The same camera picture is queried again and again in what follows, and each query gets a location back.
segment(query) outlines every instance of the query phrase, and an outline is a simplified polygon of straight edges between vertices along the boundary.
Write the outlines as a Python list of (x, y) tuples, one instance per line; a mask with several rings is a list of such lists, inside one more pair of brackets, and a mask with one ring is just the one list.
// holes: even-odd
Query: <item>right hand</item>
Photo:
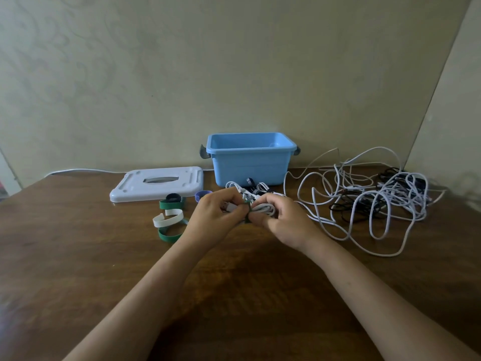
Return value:
[(254, 201), (252, 208), (259, 204), (273, 204), (279, 212), (275, 219), (263, 213), (250, 212), (249, 220), (270, 230), (282, 243), (302, 251), (307, 241), (315, 237), (322, 237), (323, 233), (309, 219), (306, 213), (291, 198), (267, 193)]

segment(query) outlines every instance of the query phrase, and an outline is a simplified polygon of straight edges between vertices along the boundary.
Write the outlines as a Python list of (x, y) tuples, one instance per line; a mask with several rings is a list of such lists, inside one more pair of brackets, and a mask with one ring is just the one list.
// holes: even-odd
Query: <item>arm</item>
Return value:
[[(220, 206), (238, 204), (229, 214)], [(67, 355), (65, 361), (147, 359), (162, 324), (197, 262), (249, 211), (235, 187), (202, 198), (184, 234)]]
[(271, 203), (274, 219), (249, 213), (249, 220), (270, 230), (326, 273), (386, 360), (480, 360), (478, 354), (405, 301), (338, 243), (330, 240), (287, 197), (265, 194), (252, 206)]

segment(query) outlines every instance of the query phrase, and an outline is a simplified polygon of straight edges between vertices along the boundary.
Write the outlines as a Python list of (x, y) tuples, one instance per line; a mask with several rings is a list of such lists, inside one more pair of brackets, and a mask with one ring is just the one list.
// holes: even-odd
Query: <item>blue plastic storage box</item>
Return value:
[(222, 133), (209, 135), (207, 147), (202, 145), (200, 154), (202, 158), (212, 157), (217, 185), (234, 181), (248, 186), (248, 177), (256, 184), (284, 182), (291, 155), (300, 151), (282, 133)]

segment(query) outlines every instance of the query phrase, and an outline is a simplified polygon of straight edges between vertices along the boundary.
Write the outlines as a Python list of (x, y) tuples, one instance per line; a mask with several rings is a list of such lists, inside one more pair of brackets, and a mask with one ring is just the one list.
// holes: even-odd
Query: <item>left hand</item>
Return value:
[[(224, 202), (234, 203), (237, 208), (231, 213), (223, 213), (221, 206)], [(179, 242), (192, 240), (204, 244), (209, 250), (243, 221), (248, 212), (249, 206), (235, 187), (207, 194), (197, 204)]]

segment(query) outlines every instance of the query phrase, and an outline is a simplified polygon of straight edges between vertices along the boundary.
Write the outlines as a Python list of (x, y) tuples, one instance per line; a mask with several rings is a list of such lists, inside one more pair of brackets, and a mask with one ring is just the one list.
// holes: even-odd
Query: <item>white velcro strap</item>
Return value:
[(165, 219), (164, 214), (159, 214), (153, 219), (153, 225), (155, 228), (171, 226), (173, 224), (179, 223), (184, 218), (184, 213), (182, 212), (182, 209), (166, 209), (165, 215), (175, 215), (175, 217)]

